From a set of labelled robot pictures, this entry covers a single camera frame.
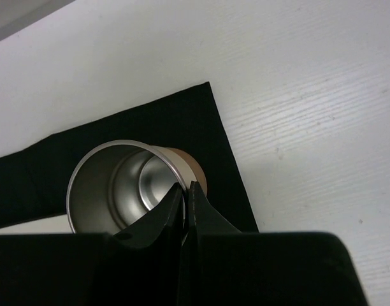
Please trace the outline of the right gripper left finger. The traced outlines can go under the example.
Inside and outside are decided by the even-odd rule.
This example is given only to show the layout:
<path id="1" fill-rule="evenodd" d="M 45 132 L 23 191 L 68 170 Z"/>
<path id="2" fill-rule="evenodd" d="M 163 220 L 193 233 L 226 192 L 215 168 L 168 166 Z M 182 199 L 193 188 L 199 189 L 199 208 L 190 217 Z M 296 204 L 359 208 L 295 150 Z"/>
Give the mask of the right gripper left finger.
<path id="1" fill-rule="evenodd" d="M 182 189 L 115 235 L 0 235 L 0 305 L 174 302 Z"/>

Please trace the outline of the black cloth placemat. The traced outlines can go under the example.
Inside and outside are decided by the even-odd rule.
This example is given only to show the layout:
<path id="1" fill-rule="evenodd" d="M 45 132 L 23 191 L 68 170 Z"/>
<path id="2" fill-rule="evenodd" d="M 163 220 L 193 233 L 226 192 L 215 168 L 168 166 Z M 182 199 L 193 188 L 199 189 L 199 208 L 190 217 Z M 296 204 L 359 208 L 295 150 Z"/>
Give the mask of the black cloth placemat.
<path id="1" fill-rule="evenodd" d="M 210 204 L 240 231 L 258 230 L 209 83 L 52 134 L 0 157 L 0 228 L 64 214 L 77 163 L 112 140 L 187 152 L 206 175 Z"/>

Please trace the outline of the white paper cup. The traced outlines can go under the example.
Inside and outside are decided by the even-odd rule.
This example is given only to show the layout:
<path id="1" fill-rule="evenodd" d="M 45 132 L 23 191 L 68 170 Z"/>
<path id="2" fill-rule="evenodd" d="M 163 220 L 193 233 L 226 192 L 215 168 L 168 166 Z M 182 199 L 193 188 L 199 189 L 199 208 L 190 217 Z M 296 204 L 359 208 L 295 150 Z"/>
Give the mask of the white paper cup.
<path id="1" fill-rule="evenodd" d="M 77 164 L 66 193 L 73 233 L 115 234 L 153 210 L 174 184 L 207 192 L 201 165 L 183 150 L 133 140 L 103 143 Z"/>

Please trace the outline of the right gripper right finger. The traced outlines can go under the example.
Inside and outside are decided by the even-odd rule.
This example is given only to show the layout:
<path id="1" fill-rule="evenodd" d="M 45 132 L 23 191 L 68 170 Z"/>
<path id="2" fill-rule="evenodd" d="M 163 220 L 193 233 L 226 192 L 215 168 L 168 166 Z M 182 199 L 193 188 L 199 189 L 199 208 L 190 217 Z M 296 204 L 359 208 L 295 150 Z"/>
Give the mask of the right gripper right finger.
<path id="1" fill-rule="evenodd" d="M 243 233 L 191 184 L 182 305 L 367 305 L 351 256 L 326 232 Z"/>

